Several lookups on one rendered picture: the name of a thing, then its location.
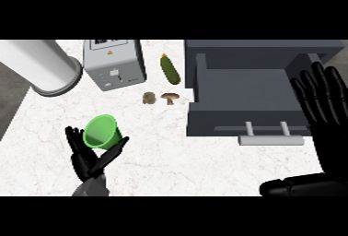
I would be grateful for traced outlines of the white paper towel roll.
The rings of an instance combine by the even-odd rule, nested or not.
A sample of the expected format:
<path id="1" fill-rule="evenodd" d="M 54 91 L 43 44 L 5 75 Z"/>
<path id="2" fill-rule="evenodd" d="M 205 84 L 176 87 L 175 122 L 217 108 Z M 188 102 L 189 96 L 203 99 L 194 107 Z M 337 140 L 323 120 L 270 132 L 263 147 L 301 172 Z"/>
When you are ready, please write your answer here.
<path id="1" fill-rule="evenodd" d="M 55 40 L 0 40 L 0 62 L 45 97 L 67 93 L 82 79 L 82 63 Z"/>

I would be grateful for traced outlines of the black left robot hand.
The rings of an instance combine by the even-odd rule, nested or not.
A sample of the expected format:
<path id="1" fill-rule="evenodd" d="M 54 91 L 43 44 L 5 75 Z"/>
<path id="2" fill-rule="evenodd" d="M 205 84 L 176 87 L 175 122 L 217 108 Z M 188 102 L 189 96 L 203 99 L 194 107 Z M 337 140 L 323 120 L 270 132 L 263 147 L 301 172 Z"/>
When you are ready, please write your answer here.
<path id="1" fill-rule="evenodd" d="M 98 178 L 105 171 L 105 167 L 111 164 L 116 158 L 121 155 L 123 148 L 130 141 L 126 136 L 113 148 L 99 157 L 93 149 L 83 141 L 85 130 L 65 127 L 67 141 L 73 150 L 71 161 L 76 174 L 83 182 L 92 178 Z"/>

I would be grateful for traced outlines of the green plastic cup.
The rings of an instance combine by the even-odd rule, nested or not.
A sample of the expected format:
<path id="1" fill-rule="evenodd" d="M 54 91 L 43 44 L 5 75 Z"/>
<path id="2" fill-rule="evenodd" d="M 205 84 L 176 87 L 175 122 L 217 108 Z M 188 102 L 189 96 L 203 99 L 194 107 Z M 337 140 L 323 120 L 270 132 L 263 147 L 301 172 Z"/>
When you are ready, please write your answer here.
<path id="1" fill-rule="evenodd" d="M 110 114 L 99 115 L 85 128 L 83 142 L 86 146 L 110 150 L 121 139 L 117 120 Z"/>

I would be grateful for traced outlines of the dark grey open drawer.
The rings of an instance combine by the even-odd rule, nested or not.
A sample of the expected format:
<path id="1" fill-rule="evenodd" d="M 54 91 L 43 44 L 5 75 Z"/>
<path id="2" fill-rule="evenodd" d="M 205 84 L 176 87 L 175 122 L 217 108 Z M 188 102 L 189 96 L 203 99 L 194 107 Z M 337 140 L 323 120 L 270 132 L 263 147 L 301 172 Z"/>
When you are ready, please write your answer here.
<path id="1" fill-rule="evenodd" d="M 211 69 L 201 53 L 186 134 L 244 136 L 251 125 L 257 135 L 279 136 L 281 123 L 287 123 L 294 135 L 309 136 L 307 119 L 290 80 L 319 61 L 315 53 L 301 53 L 284 69 Z"/>

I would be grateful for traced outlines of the dark grey cabinet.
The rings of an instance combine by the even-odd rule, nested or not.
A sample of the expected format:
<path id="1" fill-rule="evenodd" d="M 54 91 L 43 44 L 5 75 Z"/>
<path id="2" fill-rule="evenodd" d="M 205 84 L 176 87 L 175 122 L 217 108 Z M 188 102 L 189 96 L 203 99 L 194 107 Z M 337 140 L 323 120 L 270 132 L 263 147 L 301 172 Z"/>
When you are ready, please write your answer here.
<path id="1" fill-rule="evenodd" d="M 186 40 L 185 86 L 194 88 L 198 54 L 210 69 L 285 69 L 298 54 L 316 53 L 326 63 L 343 49 L 341 40 Z"/>

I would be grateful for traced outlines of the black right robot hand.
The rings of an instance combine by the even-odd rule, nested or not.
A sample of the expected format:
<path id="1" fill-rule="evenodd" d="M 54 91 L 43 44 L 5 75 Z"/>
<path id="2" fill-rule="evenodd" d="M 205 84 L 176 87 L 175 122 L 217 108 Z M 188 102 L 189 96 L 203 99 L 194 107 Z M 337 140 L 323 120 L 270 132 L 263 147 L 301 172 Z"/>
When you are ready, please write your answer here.
<path id="1" fill-rule="evenodd" d="M 348 196 L 348 87 L 334 66 L 312 64 L 291 79 L 309 121 L 322 172 L 260 185 L 263 196 Z"/>

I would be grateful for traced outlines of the brown mushroom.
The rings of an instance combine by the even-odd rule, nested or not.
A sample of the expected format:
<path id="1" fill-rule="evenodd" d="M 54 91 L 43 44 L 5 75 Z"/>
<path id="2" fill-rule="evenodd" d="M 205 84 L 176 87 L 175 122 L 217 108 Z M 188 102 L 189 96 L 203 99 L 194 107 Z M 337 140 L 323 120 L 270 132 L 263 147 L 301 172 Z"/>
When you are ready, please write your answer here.
<path id="1" fill-rule="evenodd" d="M 167 99 L 167 104 L 173 105 L 175 104 L 175 100 L 180 97 L 180 95 L 177 93 L 164 93 L 161 98 Z"/>

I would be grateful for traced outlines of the green cucumber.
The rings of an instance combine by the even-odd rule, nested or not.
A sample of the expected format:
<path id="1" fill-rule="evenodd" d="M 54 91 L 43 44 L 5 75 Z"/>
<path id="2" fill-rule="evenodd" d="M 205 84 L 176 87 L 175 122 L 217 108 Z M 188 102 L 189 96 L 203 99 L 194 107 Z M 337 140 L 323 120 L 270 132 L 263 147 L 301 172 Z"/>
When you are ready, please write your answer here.
<path id="1" fill-rule="evenodd" d="M 161 67 L 163 67 L 169 82 L 173 85 L 179 85 L 182 82 L 182 77 L 175 67 L 175 64 L 172 63 L 172 60 L 166 54 L 163 54 L 163 57 L 161 57 Z"/>

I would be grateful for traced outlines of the grey toaster appliance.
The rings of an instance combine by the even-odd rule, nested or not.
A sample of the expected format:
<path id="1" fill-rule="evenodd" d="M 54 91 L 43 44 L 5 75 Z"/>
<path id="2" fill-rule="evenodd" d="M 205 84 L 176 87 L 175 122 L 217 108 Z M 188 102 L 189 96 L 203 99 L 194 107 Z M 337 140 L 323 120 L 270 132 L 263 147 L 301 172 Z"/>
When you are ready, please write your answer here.
<path id="1" fill-rule="evenodd" d="M 120 89 L 148 80 L 139 40 L 86 40 L 85 70 L 102 91 Z"/>

